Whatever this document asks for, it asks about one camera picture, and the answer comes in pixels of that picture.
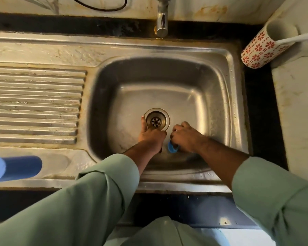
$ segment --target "blue object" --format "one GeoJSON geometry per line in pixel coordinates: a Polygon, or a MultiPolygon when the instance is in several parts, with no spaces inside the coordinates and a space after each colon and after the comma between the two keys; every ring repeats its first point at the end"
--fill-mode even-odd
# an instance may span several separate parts
{"type": "Polygon", "coordinates": [[[168,143],[168,150],[170,153],[176,153],[179,150],[180,146],[178,145],[177,148],[173,147],[173,144],[171,143],[171,141],[169,141],[168,143]]]}
{"type": "Polygon", "coordinates": [[[34,177],[41,168],[42,160],[34,155],[0,158],[0,182],[34,177]]]}

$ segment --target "black cable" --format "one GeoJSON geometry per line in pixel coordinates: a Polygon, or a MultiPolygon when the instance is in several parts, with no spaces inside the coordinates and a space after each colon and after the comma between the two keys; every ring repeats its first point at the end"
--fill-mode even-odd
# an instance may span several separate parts
{"type": "Polygon", "coordinates": [[[76,1],[78,4],[81,4],[82,6],[84,6],[84,7],[86,7],[86,8],[90,8],[90,9],[97,10],[97,11],[101,11],[101,12],[114,12],[114,11],[119,11],[119,10],[121,10],[121,9],[124,9],[125,6],[127,5],[127,2],[128,2],[128,0],[125,0],[124,4],[123,4],[121,7],[119,7],[119,8],[104,9],[104,8],[95,8],[95,7],[91,7],[91,6],[89,6],[89,5],[87,5],[87,4],[83,3],[83,2],[81,2],[81,1],[79,1],[79,0],[74,0],[74,1],[76,1]]]}

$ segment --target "hand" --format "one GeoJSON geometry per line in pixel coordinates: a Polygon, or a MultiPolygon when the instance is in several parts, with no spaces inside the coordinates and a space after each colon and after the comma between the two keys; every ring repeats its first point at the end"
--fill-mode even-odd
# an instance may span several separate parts
{"type": "Polygon", "coordinates": [[[144,116],[142,116],[141,122],[142,130],[138,136],[138,142],[148,141],[152,143],[155,153],[159,153],[162,149],[164,139],[166,138],[166,132],[158,129],[148,128],[144,116]]]}
{"type": "Polygon", "coordinates": [[[197,153],[201,145],[209,141],[208,137],[202,135],[188,122],[173,126],[170,138],[173,145],[179,145],[181,150],[191,153],[197,153]]]}

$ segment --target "drain flange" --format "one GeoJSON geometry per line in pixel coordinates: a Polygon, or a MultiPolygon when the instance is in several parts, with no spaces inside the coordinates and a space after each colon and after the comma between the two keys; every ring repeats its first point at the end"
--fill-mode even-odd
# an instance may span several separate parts
{"type": "Polygon", "coordinates": [[[159,130],[167,130],[170,125],[170,117],[168,113],[160,108],[153,108],[145,113],[146,123],[149,128],[157,128],[159,130]]]}

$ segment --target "chrome faucet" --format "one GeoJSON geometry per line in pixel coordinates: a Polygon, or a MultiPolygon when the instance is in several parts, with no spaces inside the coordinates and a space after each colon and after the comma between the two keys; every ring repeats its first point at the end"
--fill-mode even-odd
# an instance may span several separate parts
{"type": "Polygon", "coordinates": [[[157,0],[159,5],[157,6],[157,19],[155,26],[155,34],[158,37],[166,37],[168,34],[168,6],[170,0],[157,0]]]}

